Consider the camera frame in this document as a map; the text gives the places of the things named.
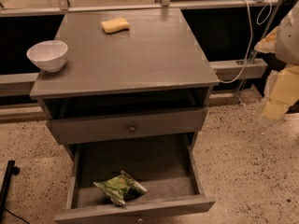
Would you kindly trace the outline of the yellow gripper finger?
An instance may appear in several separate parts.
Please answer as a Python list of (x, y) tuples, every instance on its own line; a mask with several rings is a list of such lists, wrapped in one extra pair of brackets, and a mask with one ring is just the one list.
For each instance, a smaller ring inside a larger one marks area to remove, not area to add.
[(254, 49), (261, 53), (275, 53), (278, 27), (275, 27), (266, 37), (261, 39)]
[(299, 101), (299, 66), (287, 64), (281, 71), (272, 70), (264, 87), (264, 98), (258, 122), (270, 126), (283, 119), (284, 115)]

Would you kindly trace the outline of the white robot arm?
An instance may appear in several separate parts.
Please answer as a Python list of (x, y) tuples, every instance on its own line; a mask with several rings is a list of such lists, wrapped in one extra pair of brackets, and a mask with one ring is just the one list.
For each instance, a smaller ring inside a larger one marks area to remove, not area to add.
[(254, 49), (274, 53), (286, 64), (281, 71), (272, 71), (266, 81), (258, 117), (260, 125), (266, 127), (281, 121), (299, 101), (299, 1)]

